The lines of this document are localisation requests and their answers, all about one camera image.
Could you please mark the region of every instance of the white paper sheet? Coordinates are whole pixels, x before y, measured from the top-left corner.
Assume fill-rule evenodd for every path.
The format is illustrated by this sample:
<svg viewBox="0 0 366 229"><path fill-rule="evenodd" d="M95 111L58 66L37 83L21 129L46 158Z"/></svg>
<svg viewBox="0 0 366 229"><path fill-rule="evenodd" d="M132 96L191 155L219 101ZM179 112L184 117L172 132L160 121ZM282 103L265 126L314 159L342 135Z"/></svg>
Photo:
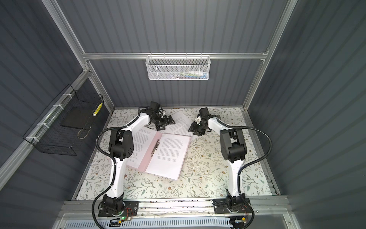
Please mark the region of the white paper sheet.
<svg viewBox="0 0 366 229"><path fill-rule="evenodd" d="M177 180L189 141L188 136L163 134L146 172Z"/></svg>
<svg viewBox="0 0 366 229"><path fill-rule="evenodd" d="M188 132L193 120L189 120L189 118L187 118L183 113L173 114L172 118L175 121L175 125L166 126L165 130L159 131L160 133L190 136L191 141L198 138L197 135L194 135L192 132Z"/></svg>
<svg viewBox="0 0 366 229"><path fill-rule="evenodd" d="M128 166L138 168L148 147L151 144L151 141L155 136L155 133L155 130L151 130L147 127L142 127L139 131L136 132L136 134L132 136L134 141L134 152L132 153L131 157L128 158Z"/></svg>

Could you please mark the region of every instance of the yellow marker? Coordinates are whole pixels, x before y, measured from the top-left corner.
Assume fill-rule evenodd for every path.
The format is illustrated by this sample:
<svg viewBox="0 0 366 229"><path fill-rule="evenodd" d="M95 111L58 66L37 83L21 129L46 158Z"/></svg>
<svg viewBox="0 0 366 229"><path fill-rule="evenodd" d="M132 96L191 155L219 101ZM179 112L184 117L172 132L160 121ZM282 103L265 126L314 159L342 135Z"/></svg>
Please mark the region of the yellow marker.
<svg viewBox="0 0 366 229"><path fill-rule="evenodd" d="M102 108L103 103L100 103L98 108L94 111L93 116L97 116L98 112L100 111L100 108Z"/></svg>

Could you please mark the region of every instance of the table surface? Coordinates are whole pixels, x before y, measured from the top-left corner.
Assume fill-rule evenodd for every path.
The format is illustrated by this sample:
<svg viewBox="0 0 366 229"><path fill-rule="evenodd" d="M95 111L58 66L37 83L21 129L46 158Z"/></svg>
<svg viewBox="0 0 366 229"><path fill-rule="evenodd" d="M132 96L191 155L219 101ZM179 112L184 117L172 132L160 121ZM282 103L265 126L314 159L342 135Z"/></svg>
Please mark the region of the table surface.
<svg viewBox="0 0 366 229"><path fill-rule="evenodd" d="M164 109L168 114L183 113L190 120L199 108ZM209 108L211 114L220 115L229 125L244 125L242 112L235 108ZM137 115L137 109L114 110L108 127L123 126ZM243 130L248 153L245 162L257 159L248 130ZM101 148L108 151L110 131L102 137ZM221 155L220 137L214 132L191 141L178 180L139 172L127 167L124 175L124 199L222 197L226 196L228 170ZM77 200L92 200L109 186L111 159L96 152ZM272 195L261 163L247 167L243 174L243 190L247 196Z"/></svg>

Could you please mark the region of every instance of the black wire basket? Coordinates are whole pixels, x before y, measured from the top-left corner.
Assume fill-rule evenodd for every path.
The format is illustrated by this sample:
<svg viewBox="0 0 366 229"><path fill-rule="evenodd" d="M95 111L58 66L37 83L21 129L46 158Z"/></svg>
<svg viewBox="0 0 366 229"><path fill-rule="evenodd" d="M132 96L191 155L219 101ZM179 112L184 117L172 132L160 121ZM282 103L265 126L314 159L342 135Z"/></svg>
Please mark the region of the black wire basket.
<svg viewBox="0 0 366 229"><path fill-rule="evenodd" d="M62 96L64 100L53 105L46 117L39 117L37 120L41 122L35 122L23 139L41 153L76 156L98 118L103 96L75 90Z"/></svg>

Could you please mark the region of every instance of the white mesh basket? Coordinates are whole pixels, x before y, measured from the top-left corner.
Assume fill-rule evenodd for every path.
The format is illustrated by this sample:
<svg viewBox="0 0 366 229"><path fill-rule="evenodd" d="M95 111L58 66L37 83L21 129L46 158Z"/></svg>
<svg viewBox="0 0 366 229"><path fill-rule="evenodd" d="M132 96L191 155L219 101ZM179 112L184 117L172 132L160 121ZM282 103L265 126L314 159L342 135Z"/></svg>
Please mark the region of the white mesh basket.
<svg viewBox="0 0 366 229"><path fill-rule="evenodd" d="M154 59L146 57L150 80L208 80L210 57L201 59Z"/></svg>

